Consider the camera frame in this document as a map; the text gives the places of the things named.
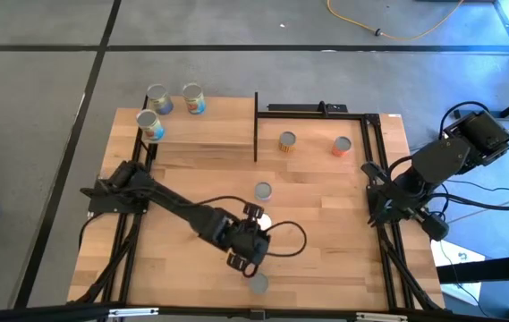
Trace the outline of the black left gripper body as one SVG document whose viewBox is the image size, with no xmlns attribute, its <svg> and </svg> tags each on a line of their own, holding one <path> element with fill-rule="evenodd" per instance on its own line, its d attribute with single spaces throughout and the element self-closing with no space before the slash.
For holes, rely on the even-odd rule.
<svg viewBox="0 0 509 322">
<path fill-rule="evenodd" d="M 225 235 L 230 250 L 226 264 L 239 272 L 257 272 L 270 242 L 269 235 L 258 222 L 264 215 L 264 208 L 246 202 L 242 212 L 246 218 L 233 220 Z"/>
</svg>

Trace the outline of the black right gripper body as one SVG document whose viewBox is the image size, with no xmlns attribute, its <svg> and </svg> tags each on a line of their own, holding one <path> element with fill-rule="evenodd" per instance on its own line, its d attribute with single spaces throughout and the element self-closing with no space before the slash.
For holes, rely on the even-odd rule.
<svg viewBox="0 0 509 322">
<path fill-rule="evenodd" d="M 449 232 L 449 225 L 440 212 L 428 211 L 428 195 L 435 188 L 411 165 L 405 172 L 392 178 L 392 172 L 404 160 L 394 161 L 387 169 L 369 161 L 361 166 L 370 184 L 366 188 L 369 204 L 370 226 L 397 223 L 414 219 L 428 237 L 443 240 Z"/>
</svg>

